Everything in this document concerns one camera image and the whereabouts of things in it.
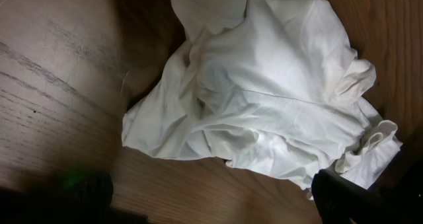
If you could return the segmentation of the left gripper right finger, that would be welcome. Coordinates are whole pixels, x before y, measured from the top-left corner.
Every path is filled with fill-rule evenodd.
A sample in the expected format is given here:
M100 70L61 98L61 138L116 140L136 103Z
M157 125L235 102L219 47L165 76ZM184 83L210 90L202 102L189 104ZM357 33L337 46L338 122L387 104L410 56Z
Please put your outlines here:
M311 192L323 223L422 223L422 177L408 174L378 194L320 170Z

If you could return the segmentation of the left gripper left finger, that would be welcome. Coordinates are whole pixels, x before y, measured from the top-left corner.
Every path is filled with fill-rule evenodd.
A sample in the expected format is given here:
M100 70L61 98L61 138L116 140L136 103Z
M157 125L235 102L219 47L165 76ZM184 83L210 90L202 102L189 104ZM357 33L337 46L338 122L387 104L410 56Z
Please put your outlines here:
M105 223L114 185L106 172L70 174L29 192L1 189L2 223Z

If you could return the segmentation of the white t-shirt black print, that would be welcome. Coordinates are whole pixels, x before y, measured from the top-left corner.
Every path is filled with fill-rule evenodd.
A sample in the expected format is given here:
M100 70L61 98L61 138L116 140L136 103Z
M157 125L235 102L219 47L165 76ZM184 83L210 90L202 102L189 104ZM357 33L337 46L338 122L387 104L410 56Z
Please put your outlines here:
M218 157L309 189L322 169L369 188L399 152L396 123L364 99L359 59L326 0L171 0L186 41L125 114L150 157Z

